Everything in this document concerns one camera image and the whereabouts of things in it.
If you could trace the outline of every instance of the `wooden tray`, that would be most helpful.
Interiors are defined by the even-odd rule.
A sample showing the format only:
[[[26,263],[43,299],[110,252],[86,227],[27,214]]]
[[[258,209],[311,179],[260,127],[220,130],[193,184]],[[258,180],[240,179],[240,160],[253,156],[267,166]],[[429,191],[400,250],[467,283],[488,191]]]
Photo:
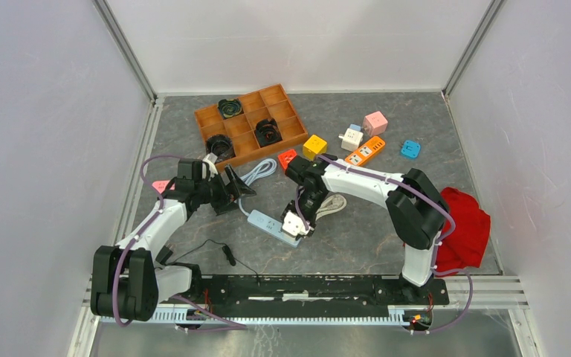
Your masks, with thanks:
[[[301,123],[297,111],[280,84],[236,99],[242,103],[243,113],[229,119],[224,119],[220,115],[217,104],[194,112],[203,143],[218,134],[226,135],[233,141],[235,157],[216,164],[218,170],[223,170],[228,164],[235,167],[263,158],[307,140],[307,129]],[[254,133],[255,125],[260,120],[268,118],[273,118],[277,122],[282,140],[266,147],[259,147]]]

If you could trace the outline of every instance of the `white wall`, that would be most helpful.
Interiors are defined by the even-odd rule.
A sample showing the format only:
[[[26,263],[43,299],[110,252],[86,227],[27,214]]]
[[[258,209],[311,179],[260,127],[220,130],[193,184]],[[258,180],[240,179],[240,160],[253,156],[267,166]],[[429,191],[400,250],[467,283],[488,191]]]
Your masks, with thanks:
[[[63,356],[148,100],[91,1],[0,1],[0,356]]]
[[[571,356],[571,1],[506,2],[451,108],[548,356]]]
[[[441,89],[489,0],[109,0],[156,91]]]

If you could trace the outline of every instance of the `orange power strip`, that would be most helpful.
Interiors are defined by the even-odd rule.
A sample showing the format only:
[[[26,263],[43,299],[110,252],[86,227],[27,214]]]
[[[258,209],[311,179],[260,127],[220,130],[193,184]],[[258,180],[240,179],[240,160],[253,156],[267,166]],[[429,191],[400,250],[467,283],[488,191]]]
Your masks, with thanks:
[[[351,165],[363,166],[370,159],[374,158],[384,148],[384,141],[378,136],[369,139],[364,145],[359,147],[345,158],[345,161]]]

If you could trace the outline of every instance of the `yellow cube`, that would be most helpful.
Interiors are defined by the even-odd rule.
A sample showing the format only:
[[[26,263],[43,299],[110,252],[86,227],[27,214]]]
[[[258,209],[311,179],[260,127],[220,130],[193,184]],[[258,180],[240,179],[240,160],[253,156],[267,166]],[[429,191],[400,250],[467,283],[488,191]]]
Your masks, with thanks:
[[[308,160],[314,160],[316,155],[324,154],[325,152],[327,152],[327,141],[324,141],[316,135],[309,137],[303,145],[303,156]]]

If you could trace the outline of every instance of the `crumpled red bag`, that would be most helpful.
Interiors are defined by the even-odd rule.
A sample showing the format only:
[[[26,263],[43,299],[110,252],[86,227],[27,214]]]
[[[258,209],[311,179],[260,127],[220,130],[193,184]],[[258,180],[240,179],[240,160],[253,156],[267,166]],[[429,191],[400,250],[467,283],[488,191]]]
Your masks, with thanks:
[[[456,188],[446,187],[441,196],[450,206],[457,229],[442,241],[436,255],[436,270],[480,267],[489,240],[491,217],[480,209],[474,197]],[[445,223],[443,232],[448,229],[450,222]]]

